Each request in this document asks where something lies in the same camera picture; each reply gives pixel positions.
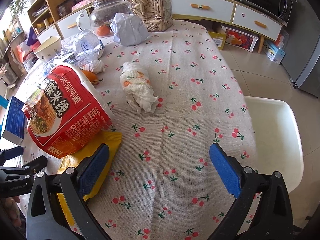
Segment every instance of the metal bolt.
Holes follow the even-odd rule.
[[[245,167],[244,172],[250,174],[252,173],[252,169],[250,167]]]
[[[281,178],[281,173],[280,173],[279,171],[276,171],[276,172],[275,172],[275,176],[276,176],[277,178]]]
[[[43,171],[39,171],[38,174],[37,174],[37,177],[41,178],[43,175],[44,175],[44,172]]]
[[[74,171],[75,171],[75,168],[69,167],[69,168],[67,168],[66,173],[67,173],[67,174],[71,174],[71,173],[73,173]]]

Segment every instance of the yellow plastic bag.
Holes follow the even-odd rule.
[[[100,131],[97,133],[93,139],[84,146],[80,151],[77,151],[74,154],[67,155],[63,157],[60,168],[58,170],[58,174],[63,173],[66,168],[68,167],[77,167],[79,163],[85,158],[90,157],[92,154],[96,151],[96,149],[100,146],[101,143],[105,143],[109,147],[109,160],[104,167],[103,171],[101,172],[99,178],[97,179],[96,183],[94,184],[91,192],[89,195],[84,196],[84,201],[86,201],[89,198],[94,197],[101,188],[108,171],[110,169],[112,160],[119,148],[119,145],[121,143],[121,136],[122,134],[120,132],[109,132],[109,131]],[[66,203],[66,200],[63,196],[63,194],[58,193],[59,202],[61,205],[61,208],[63,210],[63,213],[67,219],[68,224],[72,227],[75,224],[75,221],[73,220],[73,217],[71,215],[71,212],[68,208],[68,205]]]

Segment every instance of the cabinet leg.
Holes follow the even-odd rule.
[[[258,49],[258,53],[259,54],[261,54],[262,47],[263,47],[263,42],[264,42],[264,37],[260,36],[260,43],[259,43],[259,49]]]

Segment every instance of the drawer knob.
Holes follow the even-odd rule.
[[[267,28],[267,26],[266,26],[265,24],[261,23],[261,22],[254,21],[254,23],[255,23],[256,25],[258,25],[259,27],[261,27],[261,28],[264,28],[264,29]]]
[[[74,27],[77,27],[77,23],[74,23],[74,24],[72,24],[72,25],[69,25],[69,26],[68,26],[68,29],[71,29],[71,28],[74,28]]]
[[[210,10],[210,6],[201,5],[201,4],[191,3],[191,7],[192,8],[197,8],[197,9],[201,9],[201,10]]]

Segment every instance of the jar label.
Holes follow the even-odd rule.
[[[164,22],[168,22],[172,19],[172,6],[171,0],[162,0],[163,5],[163,18]]]

